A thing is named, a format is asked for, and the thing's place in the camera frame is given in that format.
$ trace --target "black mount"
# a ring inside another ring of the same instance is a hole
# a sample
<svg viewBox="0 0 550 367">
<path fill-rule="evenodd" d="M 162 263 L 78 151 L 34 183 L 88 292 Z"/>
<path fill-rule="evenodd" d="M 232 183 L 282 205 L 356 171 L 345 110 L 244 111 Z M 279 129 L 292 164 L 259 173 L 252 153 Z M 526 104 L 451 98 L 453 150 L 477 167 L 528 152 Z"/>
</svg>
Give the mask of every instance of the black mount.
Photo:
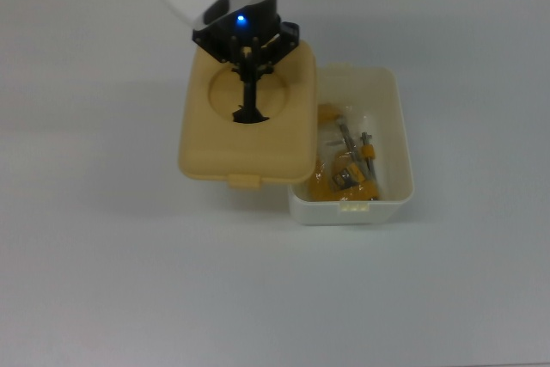
<svg viewBox="0 0 550 367">
<path fill-rule="evenodd" d="M 214 22 L 206 29 L 193 31 L 192 40 L 221 63 L 232 63 L 244 83 L 241 109 L 233 113 L 234 122 L 256 124 L 268 120 L 256 107 L 256 84 L 273 73 L 273 66 L 296 49 L 300 28 L 281 22 L 277 0 L 247 6 Z"/>
</svg>

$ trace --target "white plastic box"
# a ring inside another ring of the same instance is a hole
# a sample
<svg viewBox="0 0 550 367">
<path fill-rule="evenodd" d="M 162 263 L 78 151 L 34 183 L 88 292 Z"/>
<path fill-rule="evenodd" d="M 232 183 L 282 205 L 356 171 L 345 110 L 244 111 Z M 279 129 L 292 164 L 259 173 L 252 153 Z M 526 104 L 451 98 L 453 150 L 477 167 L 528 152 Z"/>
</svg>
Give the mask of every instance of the white plastic box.
<svg viewBox="0 0 550 367">
<path fill-rule="evenodd" d="M 319 103 L 354 107 L 354 129 L 373 136 L 377 201 L 314 202 L 307 183 L 289 187 L 290 214 L 305 225 L 381 223 L 413 195 L 413 174 L 395 77 L 382 68 L 333 64 L 318 69 Z"/>
</svg>

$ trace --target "table surface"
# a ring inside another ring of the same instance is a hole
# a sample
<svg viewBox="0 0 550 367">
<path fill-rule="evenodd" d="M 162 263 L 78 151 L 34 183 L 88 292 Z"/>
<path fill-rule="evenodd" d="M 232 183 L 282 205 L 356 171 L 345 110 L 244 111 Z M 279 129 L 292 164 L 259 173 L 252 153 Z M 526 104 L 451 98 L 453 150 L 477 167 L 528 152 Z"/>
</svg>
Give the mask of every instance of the table surface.
<svg viewBox="0 0 550 367">
<path fill-rule="evenodd" d="M 320 65 L 397 76 L 416 193 L 308 228 L 176 167 L 161 0 L 0 0 L 2 366 L 550 360 L 548 0 L 279 0 Z"/>
</svg>

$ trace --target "small parts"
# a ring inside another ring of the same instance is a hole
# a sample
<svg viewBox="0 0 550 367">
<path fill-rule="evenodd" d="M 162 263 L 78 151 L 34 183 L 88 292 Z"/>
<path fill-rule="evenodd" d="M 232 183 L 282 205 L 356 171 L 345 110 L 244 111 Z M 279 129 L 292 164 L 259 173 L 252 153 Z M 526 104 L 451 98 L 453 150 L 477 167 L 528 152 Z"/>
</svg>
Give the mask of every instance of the small parts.
<svg viewBox="0 0 550 367">
<path fill-rule="evenodd" d="M 361 135 L 361 146 L 350 134 L 346 116 L 333 105 L 319 106 L 319 126 L 334 123 L 342 138 L 320 143 L 315 172 L 309 179 L 309 193 L 314 201 L 367 201 L 379 198 L 370 143 L 372 136 Z M 323 154 L 323 146 L 344 145 L 335 154 Z"/>
</svg>

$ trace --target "beige lid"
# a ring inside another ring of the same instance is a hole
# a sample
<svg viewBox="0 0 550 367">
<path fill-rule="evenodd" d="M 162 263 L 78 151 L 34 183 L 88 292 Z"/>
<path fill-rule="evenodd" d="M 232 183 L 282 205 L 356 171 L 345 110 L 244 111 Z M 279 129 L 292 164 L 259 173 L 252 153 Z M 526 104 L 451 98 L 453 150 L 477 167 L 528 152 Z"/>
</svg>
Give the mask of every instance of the beige lid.
<svg viewBox="0 0 550 367">
<path fill-rule="evenodd" d="M 315 57 L 309 45 L 301 42 L 258 82 L 257 106 L 269 118 L 259 124 L 233 122 L 243 84 L 231 67 L 197 49 L 181 133 L 181 171 L 249 189 L 307 180 L 317 139 Z"/>
</svg>

